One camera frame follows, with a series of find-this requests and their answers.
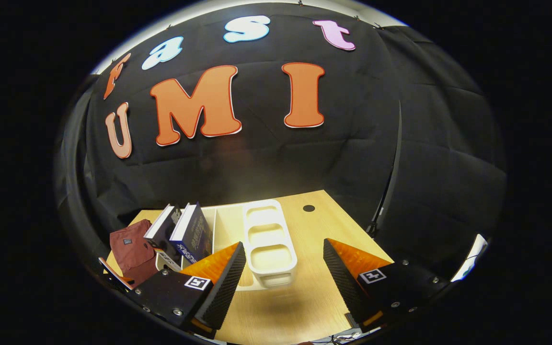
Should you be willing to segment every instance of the light blue letter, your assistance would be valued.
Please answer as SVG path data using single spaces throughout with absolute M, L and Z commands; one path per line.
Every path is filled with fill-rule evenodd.
M 178 36 L 168 39 L 159 46 L 156 46 L 153 50 L 151 50 L 149 58 L 142 64 L 142 69 L 147 70 L 160 62 L 173 59 L 182 51 L 182 48 L 180 48 L 181 43 L 182 36 Z
M 227 31 L 234 32 L 226 33 L 223 39 L 229 43 L 260 39 L 270 31 L 264 24 L 270 24 L 270 18 L 264 15 L 236 18 L 225 25 Z

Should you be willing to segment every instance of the dark blue book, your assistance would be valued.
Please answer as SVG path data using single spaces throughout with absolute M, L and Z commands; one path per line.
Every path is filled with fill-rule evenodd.
M 144 238 L 155 249 L 155 253 L 167 262 L 169 268 L 177 272 L 181 270 L 182 257 L 169 242 L 169 238 L 180 216 L 181 212 L 178 206 L 167 205 L 161 214 L 159 214 L 155 223 L 144 234 Z
M 169 242 L 188 262 L 195 264 L 212 255 L 212 229 L 199 203 L 187 204 Z

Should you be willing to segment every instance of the foam letter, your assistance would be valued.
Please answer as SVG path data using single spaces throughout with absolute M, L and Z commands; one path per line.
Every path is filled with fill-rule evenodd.
M 173 59 L 182 51 L 182 48 L 180 48 L 182 39 L 182 36 L 174 37 L 153 48 L 153 50 L 150 51 L 149 58 L 142 64 L 142 69 L 147 70 L 160 62 Z
M 176 79 L 167 79 L 150 90 L 157 104 L 159 146 L 175 144 L 180 133 L 173 128 L 172 118 L 184 135 L 195 137 L 199 114 L 204 111 L 204 136 L 223 136 L 238 133 L 242 123 L 234 116 L 231 103 L 231 79 L 237 74 L 236 66 L 217 66 L 207 69 L 199 78 L 193 95 L 189 96 Z
M 331 20 L 315 20 L 312 22 L 316 26 L 320 26 L 322 29 L 322 35 L 332 45 L 344 50 L 354 50 L 355 44 L 344 41 L 342 33 L 348 35 L 348 30 L 340 28 L 336 22 Z
M 119 105 L 116 110 L 116 115 L 121 122 L 121 131 L 123 132 L 123 144 L 121 145 L 116 138 L 116 131 L 114 130 L 114 113 L 110 113 L 105 118 L 105 126 L 108 127 L 108 138 L 110 138 L 110 146 L 112 151 L 120 159 L 125 159 L 131 155 L 131 135 L 129 133 L 129 124 L 127 123 L 127 109 L 129 109 L 129 103 L 125 102 Z
M 226 33 L 223 39 L 229 43 L 260 39 L 270 31 L 264 24 L 270 24 L 270 18 L 264 15 L 236 18 L 225 25 L 227 31 L 235 32 Z
M 310 63 L 287 63 L 282 71 L 291 80 L 291 111 L 285 116 L 288 127 L 318 127 L 324 116 L 318 112 L 318 79 L 325 70 Z
M 123 59 L 114 66 L 114 68 L 110 71 L 110 78 L 108 78 L 108 85 L 105 87 L 105 94 L 103 94 L 103 99 L 105 100 L 110 96 L 112 93 L 112 90 L 114 90 L 114 81 L 118 79 L 118 77 L 121 75 L 121 70 L 123 70 L 123 63 L 127 62 L 129 60 L 129 57 L 131 56 L 131 53 L 127 54 Z

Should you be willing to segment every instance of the white wall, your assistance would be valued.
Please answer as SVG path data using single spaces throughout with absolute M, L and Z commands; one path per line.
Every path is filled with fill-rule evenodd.
M 103 59 L 103 61 L 101 61 L 101 63 L 99 63 L 99 65 L 92 70 L 92 74 L 100 74 L 108 68 L 113 59 L 119 59 L 119 57 L 121 57 L 125 52 L 138 45 L 140 42 L 145 41 L 147 38 L 160 33 L 169 25 L 174 26 L 211 11 L 261 2 L 285 2 L 291 4 L 296 3 L 297 0 L 207 0 L 198 2 L 158 20 L 157 22 L 151 24 L 151 26 L 140 31 L 140 33 L 130 37 L 126 42 L 118 46 L 112 53 Z M 390 17 L 389 15 L 386 15 L 385 13 L 382 13 L 381 11 L 378 11 L 377 9 L 354 0 L 302 0 L 302 3 L 308 6 L 321 7 L 335 12 L 337 11 L 339 13 L 349 15 L 350 17 L 358 15 L 360 20 L 372 25 L 377 23 L 380 26 L 406 26 L 406 24 Z

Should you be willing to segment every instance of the table surface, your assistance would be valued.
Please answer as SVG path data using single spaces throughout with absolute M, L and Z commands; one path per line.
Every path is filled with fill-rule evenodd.
M 283 210 L 293 247 L 298 256 L 295 278 L 289 286 L 269 290 L 237 291 L 223 327 L 215 339 L 244 345 L 297 344 L 348 330 L 344 300 L 322 259 L 323 240 L 332 238 L 388 262 L 393 260 L 324 191 L 274 198 Z M 214 251 L 242 241 L 242 204 L 202 207 L 217 209 Z M 315 210 L 306 212 L 305 205 Z M 131 224 L 142 219 L 154 222 L 162 210 L 142 210 Z M 119 275 L 110 252 L 107 260 Z M 252 284 L 248 263 L 240 286 Z

